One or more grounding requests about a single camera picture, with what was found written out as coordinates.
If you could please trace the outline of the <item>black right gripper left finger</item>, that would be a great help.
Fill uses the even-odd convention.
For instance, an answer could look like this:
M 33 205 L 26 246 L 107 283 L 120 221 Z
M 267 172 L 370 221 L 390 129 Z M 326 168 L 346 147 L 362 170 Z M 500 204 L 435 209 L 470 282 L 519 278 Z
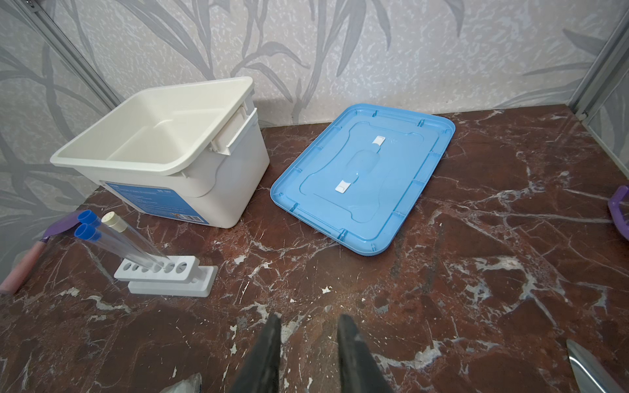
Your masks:
M 268 317 L 230 392 L 279 392 L 281 319 Z

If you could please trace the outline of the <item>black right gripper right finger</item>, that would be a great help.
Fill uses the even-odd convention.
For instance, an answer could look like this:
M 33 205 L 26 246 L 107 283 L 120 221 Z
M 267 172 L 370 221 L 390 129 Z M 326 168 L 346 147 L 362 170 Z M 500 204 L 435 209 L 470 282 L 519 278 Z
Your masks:
M 337 324 L 341 392 L 392 392 L 350 315 Z

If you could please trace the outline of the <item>white test tube rack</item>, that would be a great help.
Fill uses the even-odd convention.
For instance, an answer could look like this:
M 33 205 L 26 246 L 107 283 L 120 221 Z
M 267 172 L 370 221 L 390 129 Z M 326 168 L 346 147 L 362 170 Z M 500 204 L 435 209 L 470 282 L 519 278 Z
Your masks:
M 124 259 L 114 278 L 128 283 L 134 295 L 208 297 L 217 274 L 217 266 L 201 266 L 193 255 L 171 255 L 157 272 Z

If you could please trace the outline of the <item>test tube cork stopper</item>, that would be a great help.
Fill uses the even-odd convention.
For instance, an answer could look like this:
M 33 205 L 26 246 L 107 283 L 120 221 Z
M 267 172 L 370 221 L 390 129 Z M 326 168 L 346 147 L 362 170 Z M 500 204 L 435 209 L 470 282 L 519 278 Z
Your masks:
M 118 240 L 125 242 L 139 253 L 144 254 L 153 263 L 152 270 L 164 269 L 170 263 L 170 259 L 166 255 L 114 211 L 106 213 L 102 217 L 101 222 L 103 227 L 107 228 Z

